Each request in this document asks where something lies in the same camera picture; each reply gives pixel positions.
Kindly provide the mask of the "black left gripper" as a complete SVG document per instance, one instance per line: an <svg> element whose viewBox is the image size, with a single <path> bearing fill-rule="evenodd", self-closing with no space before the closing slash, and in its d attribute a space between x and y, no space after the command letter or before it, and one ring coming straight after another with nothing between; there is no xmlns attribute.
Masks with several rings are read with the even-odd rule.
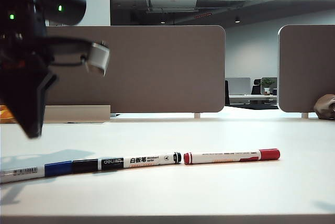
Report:
<svg viewBox="0 0 335 224"><path fill-rule="evenodd" d="M47 92L58 80L51 45L51 37L1 37L1 102L30 139L41 136Z"/></svg>

